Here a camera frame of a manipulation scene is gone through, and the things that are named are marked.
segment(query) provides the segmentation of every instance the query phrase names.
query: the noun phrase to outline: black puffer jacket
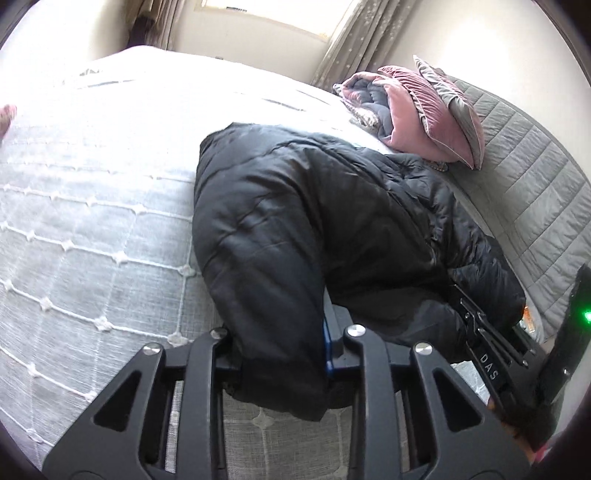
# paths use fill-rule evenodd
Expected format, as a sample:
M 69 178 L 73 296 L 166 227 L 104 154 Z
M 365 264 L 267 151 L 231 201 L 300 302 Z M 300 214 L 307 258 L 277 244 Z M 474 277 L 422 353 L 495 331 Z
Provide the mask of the black puffer jacket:
M 457 282 L 503 327 L 523 290 L 416 155 L 232 124 L 201 144 L 194 248 L 242 358 L 236 398 L 304 419 L 327 408 L 323 290 L 386 338 L 463 355 Z

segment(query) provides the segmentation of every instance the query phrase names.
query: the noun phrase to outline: silver bolt head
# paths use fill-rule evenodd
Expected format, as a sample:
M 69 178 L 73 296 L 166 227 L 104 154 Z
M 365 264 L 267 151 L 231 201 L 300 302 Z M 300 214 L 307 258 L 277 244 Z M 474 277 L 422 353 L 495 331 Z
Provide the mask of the silver bolt head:
M 160 353 L 160 350 L 162 350 L 162 346 L 156 342 L 146 343 L 142 347 L 143 354 L 148 356 L 156 355 L 157 353 Z
M 351 335 L 351 337 L 361 337 L 365 335 L 365 332 L 365 327 L 356 323 L 347 327 L 347 333 Z
M 221 340 L 222 338 L 226 337 L 226 335 L 228 334 L 228 331 L 223 327 L 219 327 L 219 328 L 214 328 L 209 333 L 214 340 Z
M 430 343 L 419 342 L 414 346 L 414 351 L 419 355 L 431 355 L 433 353 L 433 347 Z

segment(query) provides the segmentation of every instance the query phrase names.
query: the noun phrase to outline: upholstered headboard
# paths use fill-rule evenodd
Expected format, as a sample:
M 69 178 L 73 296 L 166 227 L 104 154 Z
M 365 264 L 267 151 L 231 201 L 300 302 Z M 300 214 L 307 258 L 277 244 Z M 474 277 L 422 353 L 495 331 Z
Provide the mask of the upholstered headboard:
M 450 173 L 501 243 L 540 312 L 546 337 L 560 326 L 577 270 L 591 263 L 591 184 L 566 149 L 516 106 L 452 79 L 485 131 L 481 171 Z

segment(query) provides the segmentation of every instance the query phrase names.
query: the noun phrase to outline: wall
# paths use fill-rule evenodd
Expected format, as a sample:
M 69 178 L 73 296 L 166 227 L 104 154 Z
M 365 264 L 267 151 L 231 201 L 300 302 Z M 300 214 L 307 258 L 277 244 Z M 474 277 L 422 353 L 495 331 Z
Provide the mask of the wall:
M 526 111 L 591 178 L 591 86 L 533 1 L 422 0 L 389 63 L 413 54 Z
M 244 12 L 187 0 L 173 50 L 221 57 L 309 83 L 328 49 L 317 35 Z
M 0 50 L 0 100 L 59 81 L 85 63 L 125 48 L 125 0 L 41 0 Z

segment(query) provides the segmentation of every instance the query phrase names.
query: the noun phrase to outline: gray curtain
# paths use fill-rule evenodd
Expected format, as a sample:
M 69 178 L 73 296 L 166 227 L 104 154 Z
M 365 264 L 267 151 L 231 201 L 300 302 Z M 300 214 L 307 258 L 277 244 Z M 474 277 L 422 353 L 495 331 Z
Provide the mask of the gray curtain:
M 176 29 L 183 12 L 185 0 L 159 0 L 160 8 L 154 26 L 146 35 L 146 45 L 170 50 L 173 48 L 171 32 Z
M 417 0 L 360 0 L 333 39 L 311 84 L 332 91 L 355 72 L 384 65 Z
M 176 29 L 185 0 L 127 0 L 125 21 L 131 30 L 139 17 L 149 18 L 154 24 L 145 36 L 145 44 L 163 50 L 173 48 L 171 32 Z

